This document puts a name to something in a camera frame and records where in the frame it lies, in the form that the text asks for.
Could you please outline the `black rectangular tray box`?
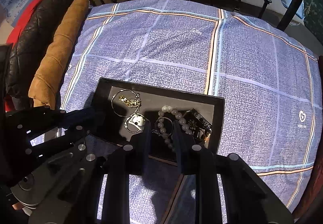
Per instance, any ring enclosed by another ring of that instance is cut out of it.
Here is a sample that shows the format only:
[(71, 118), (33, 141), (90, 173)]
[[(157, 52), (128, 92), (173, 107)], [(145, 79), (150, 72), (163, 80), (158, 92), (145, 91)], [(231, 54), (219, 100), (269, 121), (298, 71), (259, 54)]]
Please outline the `black rectangular tray box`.
[[(140, 113), (151, 122), (153, 130), (157, 130), (158, 124), (163, 123), (166, 135), (172, 129), (171, 122), (175, 120), (175, 116), (170, 112), (162, 112), (163, 106), (171, 106), (183, 116), (187, 110), (196, 109), (212, 125), (212, 135), (205, 146), (213, 153), (217, 152), (223, 124), (223, 98), (100, 78), (92, 95), (91, 106), (100, 111), (107, 110), (110, 115), (115, 116), (119, 135), (127, 139), (131, 133), (124, 128), (125, 118), (117, 116), (111, 107), (113, 95), (121, 89), (131, 89), (140, 93), (142, 100)], [(114, 102), (114, 108), (121, 115), (130, 114), (130, 109), (117, 100)]]

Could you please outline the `small gold charm earring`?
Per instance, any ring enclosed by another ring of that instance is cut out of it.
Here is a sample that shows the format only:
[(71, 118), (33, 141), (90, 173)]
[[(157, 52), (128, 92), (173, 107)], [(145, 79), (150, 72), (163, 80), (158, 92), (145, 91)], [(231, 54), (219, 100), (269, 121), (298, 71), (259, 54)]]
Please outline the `small gold charm earring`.
[(138, 107), (141, 107), (141, 100), (140, 99), (128, 99), (127, 97), (125, 96), (120, 96), (119, 97), (119, 100), (125, 104), (127, 107), (129, 108), (138, 108)]

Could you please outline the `white earring card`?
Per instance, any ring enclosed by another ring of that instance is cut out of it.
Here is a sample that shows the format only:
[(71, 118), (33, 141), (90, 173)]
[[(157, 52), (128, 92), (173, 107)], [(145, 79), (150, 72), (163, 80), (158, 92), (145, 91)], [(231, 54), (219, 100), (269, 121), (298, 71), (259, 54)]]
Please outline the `white earring card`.
[(138, 133), (144, 130), (146, 118), (142, 114), (135, 113), (125, 121), (125, 128), (130, 133)]

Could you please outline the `silver hoop jewelry cluster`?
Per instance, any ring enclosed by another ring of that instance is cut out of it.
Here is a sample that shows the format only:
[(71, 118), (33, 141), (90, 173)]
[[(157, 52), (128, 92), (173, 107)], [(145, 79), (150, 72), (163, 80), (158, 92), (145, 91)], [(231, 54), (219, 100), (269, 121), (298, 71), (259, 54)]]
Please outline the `silver hoop jewelry cluster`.
[[(119, 114), (114, 108), (114, 102), (116, 100), (130, 109), (130, 114)], [(137, 134), (144, 131), (146, 118), (140, 113), (141, 106), (142, 100), (140, 93), (137, 93), (131, 89), (121, 89), (115, 93), (111, 99), (111, 107), (113, 112), (117, 116), (125, 118), (124, 128), (131, 134)]]

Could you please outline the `black quilted leather jacket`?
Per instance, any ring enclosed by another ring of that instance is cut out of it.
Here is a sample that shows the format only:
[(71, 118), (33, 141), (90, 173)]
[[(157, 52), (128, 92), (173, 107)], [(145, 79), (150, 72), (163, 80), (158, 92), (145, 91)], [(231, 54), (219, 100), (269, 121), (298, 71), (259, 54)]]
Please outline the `black quilted leather jacket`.
[(54, 32), (73, 0), (33, 0), (20, 16), (7, 43), (12, 44), (5, 78), (5, 101), (15, 110), (29, 109), (29, 87)]

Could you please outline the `tan suede cushion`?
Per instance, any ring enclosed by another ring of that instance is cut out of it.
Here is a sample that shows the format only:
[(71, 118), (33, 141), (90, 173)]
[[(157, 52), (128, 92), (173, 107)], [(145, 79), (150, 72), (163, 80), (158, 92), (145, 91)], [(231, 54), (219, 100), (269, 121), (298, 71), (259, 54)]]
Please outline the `tan suede cushion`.
[(88, 11), (89, 0), (73, 0), (65, 13), (29, 88), (28, 96), (33, 100), (34, 107), (56, 108), (61, 81)]

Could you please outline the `blue checked bed cover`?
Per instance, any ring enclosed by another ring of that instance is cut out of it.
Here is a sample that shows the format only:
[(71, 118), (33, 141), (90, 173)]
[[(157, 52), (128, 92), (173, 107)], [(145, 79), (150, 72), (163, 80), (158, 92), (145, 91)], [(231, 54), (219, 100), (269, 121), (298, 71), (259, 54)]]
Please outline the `blue checked bed cover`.
[(94, 7), (56, 98), (90, 105), (99, 79), (225, 99), (218, 153), (238, 154), (299, 218), (314, 189), (322, 79), (317, 57), (267, 22), (183, 0)]

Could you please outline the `black dial wristwatch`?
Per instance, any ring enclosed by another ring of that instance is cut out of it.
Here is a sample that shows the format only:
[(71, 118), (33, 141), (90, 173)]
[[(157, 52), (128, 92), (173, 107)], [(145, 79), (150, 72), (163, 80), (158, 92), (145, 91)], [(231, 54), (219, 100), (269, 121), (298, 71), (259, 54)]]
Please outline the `black dial wristwatch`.
[(207, 143), (212, 135), (212, 125), (196, 109), (187, 110), (183, 116), (197, 143)]

